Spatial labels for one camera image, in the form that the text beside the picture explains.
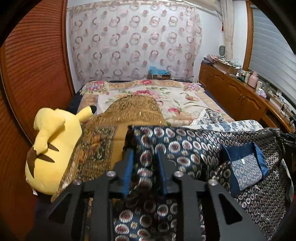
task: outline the white blinds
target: white blinds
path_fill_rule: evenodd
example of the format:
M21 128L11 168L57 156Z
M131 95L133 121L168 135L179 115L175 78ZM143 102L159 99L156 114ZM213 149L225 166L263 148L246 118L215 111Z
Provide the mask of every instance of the white blinds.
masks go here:
M254 5L250 69L279 88L296 104L296 56L276 26Z

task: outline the pink bottle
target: pink bottle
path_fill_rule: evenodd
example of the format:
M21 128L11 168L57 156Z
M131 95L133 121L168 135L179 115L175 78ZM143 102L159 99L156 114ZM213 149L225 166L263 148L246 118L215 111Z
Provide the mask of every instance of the pink bottle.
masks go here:
M249 81L248 81L249 86L256 88L257 81L258 81L257 75L258 75L258 73L254 71L254 73L250 76Z

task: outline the white wall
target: white wall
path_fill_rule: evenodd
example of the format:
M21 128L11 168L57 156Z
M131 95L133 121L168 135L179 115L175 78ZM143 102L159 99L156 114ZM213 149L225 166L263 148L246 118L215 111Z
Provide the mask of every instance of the white wall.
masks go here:
M247 46L248 17L245 1L234 1L234 34L232 61L243 65Z
M100 0L68 0L68 8L87 4L92 2L98 2ZM222 29L222 22L219 20L222 19L222 16L217 15L217 12L210 11L207 9L202 9L201 7L197 9L201 25L202 25L202 42L198 48L197 56L195 58L194 66L193 66L193 74L194 79L193 81L198 81L198 75L200 72L200 64L203 61L203 58L206 57L208 54L212 55L219 55L219 46L224 45L224 33L221 31ZM72 55L72 47L70 44L70 36L69 36L69 29L70 29L70 15L67 12L67 46L68 46L68 56L69 56L69 64L70 70L72 75L72 80L74 84L75 92L77 92L81 87L82 83L78 81L77 76L75 74L75 67L73 62L73 55Z

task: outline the yellow plush toy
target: yellow plush toy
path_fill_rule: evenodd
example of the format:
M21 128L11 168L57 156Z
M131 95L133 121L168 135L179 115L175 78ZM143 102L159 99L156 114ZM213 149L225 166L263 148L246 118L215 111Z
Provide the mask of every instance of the yellow plush toy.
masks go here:
M80 122L87 120L95 107L87 106L76 115L60 109L42 108L34 120L38 130L28 151L25 174L35 190L53 195L63 177L75 144L81 136Z

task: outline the black ear tip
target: black ear tip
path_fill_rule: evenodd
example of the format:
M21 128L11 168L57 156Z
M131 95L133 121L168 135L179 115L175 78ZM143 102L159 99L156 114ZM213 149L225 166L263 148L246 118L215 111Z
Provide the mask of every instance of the black ear tip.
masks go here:
M90 105L90 107L91 107L91 112L94 114L96 112L96 106Z

